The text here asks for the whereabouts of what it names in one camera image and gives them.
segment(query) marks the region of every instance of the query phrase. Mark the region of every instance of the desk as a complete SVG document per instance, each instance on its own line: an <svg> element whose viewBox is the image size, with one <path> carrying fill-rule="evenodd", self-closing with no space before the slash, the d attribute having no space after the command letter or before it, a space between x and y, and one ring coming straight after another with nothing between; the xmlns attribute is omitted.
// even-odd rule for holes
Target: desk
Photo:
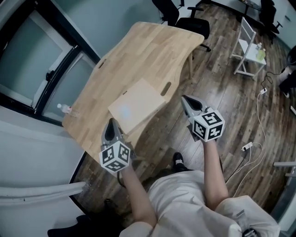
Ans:
<svg viewBox="0 0 296 237"><path fill-rule="evenodd" d="M182 67L188 58L192 78L192 51L204 40L202 35L180 28L137 22L126 36L94 68L87 84L73 104L79 117L66 115L63 127L97 162L101 136L111 118L108 106L141 78L159 93L166 103L178 88ZM149 119L126 138L133 147Z"/></svg>
<svg viewBox="0 0 296 237"><path fill-rule="evenodd" d="M248 11L249 6L251 8L254 8L257 11L261 11L261 7L258 4L252 2L251 0L238 0L238 1L240 1L240 2L242 2L242 3L244 3L246 5L245 13L243 15L243 17L245 17L246 19L247 19L247 11ZM237 16L236 19L239 22L241 22L241 16Z"/></svg>

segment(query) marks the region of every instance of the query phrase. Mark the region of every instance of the foot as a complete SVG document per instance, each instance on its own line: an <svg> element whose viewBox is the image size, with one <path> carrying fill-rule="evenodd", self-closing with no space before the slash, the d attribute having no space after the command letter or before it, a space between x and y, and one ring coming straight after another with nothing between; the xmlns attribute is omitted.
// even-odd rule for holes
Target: foot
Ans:
<svg viewBox="0 0 296 237"><path fill-rule="evenodd" d="M285 95L286 98L289 98L290 97L289 93L283 92L283 94Z"/></svg>
<svg viewBox="0 0 296 237"><path fill-rule="evenodd" d="M176 152L173 155L173 162L174 162L174 166L177 164L184 164L184 160L180 152Z"/></svg>

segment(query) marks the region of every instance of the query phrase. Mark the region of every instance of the black chair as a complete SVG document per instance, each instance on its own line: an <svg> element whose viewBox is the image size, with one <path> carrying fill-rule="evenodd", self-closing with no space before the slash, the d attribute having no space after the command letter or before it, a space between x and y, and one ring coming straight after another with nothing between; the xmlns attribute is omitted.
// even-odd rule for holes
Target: black chair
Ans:
<svg viewBox="0 0 296 237"><path fill-rule="evenodd" d="M279 34L278 27L282 27L279 22L277 22L277 26L273 24L276 11L272 0L261 0L261 13L259 14L259 19L265 27L261 29L260 35L262 36L266 33L272 44L273 39L276 36L274 33Z"/></svg>
<svg viewBox="0 0 296 237"><path fill-rule="evenodd" d="M196 11L203 11L199 7L189 7L192 10L190 18L179 18L179 11L171 0L152 0L154 5L162 12L167 24L169 26L175 26L184 30L192 31L204 36L207 39L210 35L209 22L202 19L194 18ZM209 46L201 44L200 46L205 47L208 52L211 51Z"/></svg>

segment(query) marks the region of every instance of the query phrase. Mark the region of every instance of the person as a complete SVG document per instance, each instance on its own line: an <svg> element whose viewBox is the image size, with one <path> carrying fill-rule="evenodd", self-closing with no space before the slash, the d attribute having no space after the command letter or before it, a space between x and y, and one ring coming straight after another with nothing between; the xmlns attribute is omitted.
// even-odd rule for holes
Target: person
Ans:
<svg viewBox="0 0 296 237"><path fill-rule="evenodd" d="M175 153L175 174L148 193L132 166L121 171L134 223L120 237L278 236L279 226L250 197L229 198L216 142L203 143L204 173L188 170Z"/></svg>

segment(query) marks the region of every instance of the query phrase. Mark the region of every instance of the dark wood flooring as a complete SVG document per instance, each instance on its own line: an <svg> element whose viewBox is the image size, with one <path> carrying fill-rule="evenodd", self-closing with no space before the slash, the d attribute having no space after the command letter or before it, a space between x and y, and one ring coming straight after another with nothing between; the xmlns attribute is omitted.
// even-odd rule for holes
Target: dark wood flooring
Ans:
<svg viewBox="0 0 296 237"><path fill-rule="evenodd" d="M266 71L280 73L284 68L288 49L278 39L271 44L266 36L256 35L255 43L262 42L266 48L267 67L254 81L250 76L234 75L238 60L229 59L237 38L240 24L230 11L215 5L202 4L204 12L196 17L210 23L210 36L205 44L212 49L206 52L199 47L194 51L194 79L188 79L188 65L182 71L181 83L171 102L152 119L142 134L136 154L145 158L135 162L136 172L141 180L157 174L171 165L175 151L183 154L185 165L191 169L203 170L204 157L201 142L194 142L186 126L188 125L180 103L183 94L192 94L218 109L226 121L225 131L217 140L223 163L224 177L227 179L243 159L241 148L248 142L264 143L256 110L257 95L262 89ZM257 65L249 63L247 69L256 71ZM294 161L296 157L296 118L289 111L294 99L285 98L278 89L276 77L273 84L263 84L268 92L259 99L259 117L266 136L266 156L242 183L236 196L249 195L266 211L274 207L284 187L283 168L274 168L275 161ZM252 161L258 157L260 148L252 147ZM244 168L228 184L232 196L243 176L253 167ZM88 187L75 196L87 210L97 212L106 198L111 198L120 212L129 209L126 190L121 188L115 177L105 172L90 156L86 156L74 181L86 181Z"/></svg>

